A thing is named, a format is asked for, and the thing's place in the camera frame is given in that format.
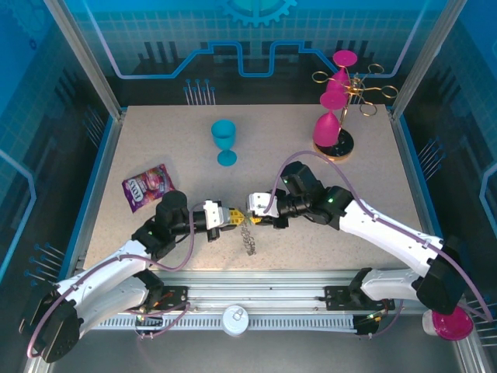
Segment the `purple candy bag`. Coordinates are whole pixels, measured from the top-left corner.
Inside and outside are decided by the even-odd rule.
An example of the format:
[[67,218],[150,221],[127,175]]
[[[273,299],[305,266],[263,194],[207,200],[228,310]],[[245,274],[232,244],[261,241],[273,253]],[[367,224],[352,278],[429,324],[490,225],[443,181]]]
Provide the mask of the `purple candy bag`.
[[176,189],[165,164],[125,179],[121,186],[132,213]]

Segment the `gold stand with pink glasses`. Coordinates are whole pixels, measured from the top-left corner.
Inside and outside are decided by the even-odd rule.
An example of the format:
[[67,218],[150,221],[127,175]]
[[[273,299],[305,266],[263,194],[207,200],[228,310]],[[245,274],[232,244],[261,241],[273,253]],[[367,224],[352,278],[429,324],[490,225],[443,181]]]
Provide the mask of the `gold stand with pink glasses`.
[[[317,71],[312,75],[312,79],[316,81],[316,77],[318,75],[322,75],[324,77],[320,83],[325,83],[327,86],[328,79],[332,76],[323,71]],[[348,93],[345,94],[347,98],[346,105],[341,110],[334,112],[341,124],[338,141],[331,147],[320,147],[313,141],[315,151],[321,153],[332,161],[343,160],[350,156],[354,148],[354,140],[353,136],[344,128],[344,122],[349,112],[349,107],[353,104],[358,105],[361,114],[365,117],[372,117],[377,114],[377,105],[363,97],[364,93],[367,91],[378,91],[387,99],[394,99],[398,95],[398,89],[392,85],[368,88],[364,84],[364,79],[359,77],[357,73],[354,76],[349,75]]]

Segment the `pink plastic goblet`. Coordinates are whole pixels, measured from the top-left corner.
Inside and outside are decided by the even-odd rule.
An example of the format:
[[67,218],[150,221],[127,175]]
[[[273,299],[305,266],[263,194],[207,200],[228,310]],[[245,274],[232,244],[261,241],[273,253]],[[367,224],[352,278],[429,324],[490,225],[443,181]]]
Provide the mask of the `pink plastic goblet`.
[[326,91],[336,91],[344,94],[348,93],[349,73],[348,67],[357,62],[357,55],[353,51],[341,50],[333,54],[332,60],[338,67],[338,71],[328,79]]
[[346,95],[338,90],[330,89],[321,95],[320,104],[326,112],[318,118],[314,128],[313,141],[317,146],[331,147],[337,143],[341,124],[334,112],[341,110],[346,102]]

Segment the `teal plastic goblet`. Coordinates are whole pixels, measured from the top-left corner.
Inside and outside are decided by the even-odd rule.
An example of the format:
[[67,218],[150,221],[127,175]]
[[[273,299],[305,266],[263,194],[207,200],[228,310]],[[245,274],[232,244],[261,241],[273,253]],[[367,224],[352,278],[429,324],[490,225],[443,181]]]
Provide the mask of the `teal plastic goblet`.
[[222,166],[233,166],[237,155],[232,151],[236,138],[236,126],[230,120],[218,120],[211,127],[214,144],[221,150],[217,161]]

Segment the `white tin can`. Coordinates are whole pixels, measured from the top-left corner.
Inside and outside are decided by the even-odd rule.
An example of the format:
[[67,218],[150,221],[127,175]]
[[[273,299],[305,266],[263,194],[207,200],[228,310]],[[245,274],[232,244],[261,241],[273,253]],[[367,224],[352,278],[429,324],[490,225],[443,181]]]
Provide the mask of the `white tin can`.
[[249,327],[249,314],[240,305],[231,305],[222,314],[221,327],[229,336],[241,336]]

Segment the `white cup with pink lid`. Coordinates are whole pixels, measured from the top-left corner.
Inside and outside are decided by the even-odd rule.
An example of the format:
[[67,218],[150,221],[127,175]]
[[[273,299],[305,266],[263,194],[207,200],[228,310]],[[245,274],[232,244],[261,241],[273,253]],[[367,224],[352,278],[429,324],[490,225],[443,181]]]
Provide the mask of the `white cup with pink lid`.
[[461,307],[457,306],[450,315],[427,310],[422,315],[422,328],[430,336],[438,336],[449,341],[458,341],[472,333],[474,323],[471,317]]

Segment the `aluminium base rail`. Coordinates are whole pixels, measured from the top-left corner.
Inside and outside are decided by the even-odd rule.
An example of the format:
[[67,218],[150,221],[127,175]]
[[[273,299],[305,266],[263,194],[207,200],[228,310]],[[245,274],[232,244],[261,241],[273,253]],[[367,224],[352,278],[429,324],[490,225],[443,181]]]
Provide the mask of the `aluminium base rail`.
[[331,272],[202,272],[167,273],[119,270],[117,263],[95,273],[82,272],[55,286],[55,297],[71,303],[85,323],[123,312],[152,309],[164,286],[187,286],[194,312],[217,312],[240,305],[251,312],[310,312],[322,309],[324,288],[343,285],[347,271]]

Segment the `aluminium side rail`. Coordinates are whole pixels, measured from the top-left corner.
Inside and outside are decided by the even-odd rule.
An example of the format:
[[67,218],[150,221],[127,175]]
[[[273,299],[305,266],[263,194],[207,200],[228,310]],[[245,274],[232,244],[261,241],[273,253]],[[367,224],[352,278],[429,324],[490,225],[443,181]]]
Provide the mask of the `aluminium side rail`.
[[57,279],[59,281],[72,276],[78,268],[82,268],[82,265],[78,264],[78,262],[79,260],[85,260],[89,249],[89,243],[126,112],[127,110],[123,109],[119,119],[110,117],[106,124],[75,226],[58,274]]
[[436,216],[426,179],[422,172],[418,153],[415,150],[414,142],[405,119],[403,117],[395,117],[390,107],[388,107],[388,116],[422,230],[431,235],[443,238],[443,232]]

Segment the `aluminium upright post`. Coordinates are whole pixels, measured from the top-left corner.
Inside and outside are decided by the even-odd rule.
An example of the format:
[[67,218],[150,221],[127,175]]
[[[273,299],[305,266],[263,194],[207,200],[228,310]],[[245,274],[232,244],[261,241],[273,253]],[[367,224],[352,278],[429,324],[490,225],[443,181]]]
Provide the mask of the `aluminium upright post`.
[[412,70],[409,72],[397,99],[391,108],[391,119],[399,121],[415,91],[426,75],[435,57],[441,50],[448,34],[457,21],[467,0],[447,0],[443,11],[440,13],[427,41],[424,43],[419,56],[416,58]]
[[120,104],[69,8],[63,0],[43,0],[43,3],[50,11],[109,115],[114,120],[120,120],[122,117]]

